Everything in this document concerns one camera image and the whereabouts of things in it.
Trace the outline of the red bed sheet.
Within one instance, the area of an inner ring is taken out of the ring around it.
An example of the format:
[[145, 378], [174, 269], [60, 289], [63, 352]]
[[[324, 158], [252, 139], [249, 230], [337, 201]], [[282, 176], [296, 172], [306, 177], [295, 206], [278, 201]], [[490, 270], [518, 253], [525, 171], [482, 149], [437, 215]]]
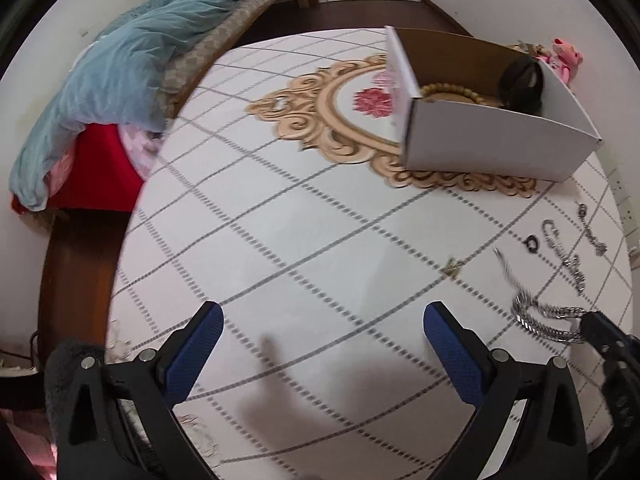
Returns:
[[88, 125], [47, 174], [47, 210], [133, 211], [162, 144], [130, 125]]

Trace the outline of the bed with patterned mattress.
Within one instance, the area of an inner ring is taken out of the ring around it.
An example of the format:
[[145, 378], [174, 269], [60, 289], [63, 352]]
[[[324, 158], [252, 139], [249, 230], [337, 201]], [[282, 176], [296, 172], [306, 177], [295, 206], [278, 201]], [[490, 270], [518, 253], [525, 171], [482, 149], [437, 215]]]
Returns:
[[278, 0], [243, 0], [217, 27], [166, 67], [158, 99], [166, 119], [175, 119], [191, 92], [215, 61], [230, 50], [244, 32]]

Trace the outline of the white cardboard box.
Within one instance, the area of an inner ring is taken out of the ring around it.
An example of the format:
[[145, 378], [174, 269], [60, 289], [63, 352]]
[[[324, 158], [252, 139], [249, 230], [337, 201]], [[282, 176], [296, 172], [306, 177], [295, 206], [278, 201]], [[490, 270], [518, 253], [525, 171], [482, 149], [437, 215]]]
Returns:
[[563, 182], [599, 146], [593, 122], [548, 64], [541, 64], [540, 112], [512, 112], [502, 107], [498, 82], [526, 54], [448, 32], [388, 26], [385, 33], [406, 169]]

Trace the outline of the white wall power strip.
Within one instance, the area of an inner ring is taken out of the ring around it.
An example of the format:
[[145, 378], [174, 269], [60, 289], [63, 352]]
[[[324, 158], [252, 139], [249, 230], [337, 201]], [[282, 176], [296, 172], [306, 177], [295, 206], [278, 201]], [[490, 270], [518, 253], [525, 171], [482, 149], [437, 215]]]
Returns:
[[639, 267], [639, 201], [626, 190], [620, 166], [610, 148], [602, 143], [598, 157], [611, 187], [614, 202], [628, 246], [628, 257], [632, 270]]

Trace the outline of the light blue duvet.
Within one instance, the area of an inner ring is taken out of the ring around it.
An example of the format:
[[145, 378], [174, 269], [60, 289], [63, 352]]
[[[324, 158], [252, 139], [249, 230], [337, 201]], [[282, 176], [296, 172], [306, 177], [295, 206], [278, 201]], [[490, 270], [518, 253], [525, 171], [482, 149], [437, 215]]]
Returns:
[[90, 124], [160, 132], [158, 100], [169, 60], [192, 49], [243, 0], [146, 0], [120, 14], [78, 58], [12, 167], [9, 188], [31, 211], [46, 208], [47, 175]]

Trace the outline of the pink panther plush toy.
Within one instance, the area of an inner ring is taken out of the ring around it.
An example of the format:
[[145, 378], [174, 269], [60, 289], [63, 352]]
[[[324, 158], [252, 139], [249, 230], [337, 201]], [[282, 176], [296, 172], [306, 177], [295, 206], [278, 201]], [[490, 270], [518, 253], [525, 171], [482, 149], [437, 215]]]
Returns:
[[569, 42], [554, 38], [550, 48], [537, 46], [538, 58], [547, 63], [567, 86], [575, 78], [584, 62], [582, 54]]

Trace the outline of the small gold earring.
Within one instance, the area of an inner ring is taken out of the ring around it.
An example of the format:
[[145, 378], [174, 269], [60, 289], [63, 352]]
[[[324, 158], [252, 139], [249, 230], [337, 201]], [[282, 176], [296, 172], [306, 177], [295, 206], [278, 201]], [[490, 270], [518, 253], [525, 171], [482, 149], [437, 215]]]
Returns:
[[463, 260], [458, 260], [454, 257], [451, 257], [440, 270], [442, 271], [442, 274], [448, 276], [450, 280], [455, 280], [458, 277], [463, 266]]

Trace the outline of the patterned white tablecloth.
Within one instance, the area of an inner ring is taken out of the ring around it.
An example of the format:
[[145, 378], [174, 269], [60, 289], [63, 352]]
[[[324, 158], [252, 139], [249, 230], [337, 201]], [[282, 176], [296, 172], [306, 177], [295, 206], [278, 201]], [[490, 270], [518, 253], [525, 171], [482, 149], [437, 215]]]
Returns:
[[[225, 53], [175, 120], [130, 220], [107, 354], [162, 345], [200, 305], [224, 332], [179, 422], [224, 479], [424, 479], [472, 408], [422, 328], [442, 301], [490, 348], [574, 378], [587, 438], [611, 419], [600, 356], [514, 321], [500, 260], [541, 301], [632, 324], [631, 272], [597, 157], [563, 184], [431, 188], [378, 166], [316, 110], [390, 139], [379, 29]], [[455, 280], [440, 270], [464, 261]]]

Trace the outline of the black wrist watch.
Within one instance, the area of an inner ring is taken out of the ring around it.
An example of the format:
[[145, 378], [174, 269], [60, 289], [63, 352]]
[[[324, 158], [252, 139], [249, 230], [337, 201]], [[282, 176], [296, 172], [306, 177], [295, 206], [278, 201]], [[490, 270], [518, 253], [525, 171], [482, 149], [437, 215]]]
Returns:
[[505, 110], [535, 115], [541, 110], [544, 73], [536, 58], [520, 56], [502, 73], [498, 95]]

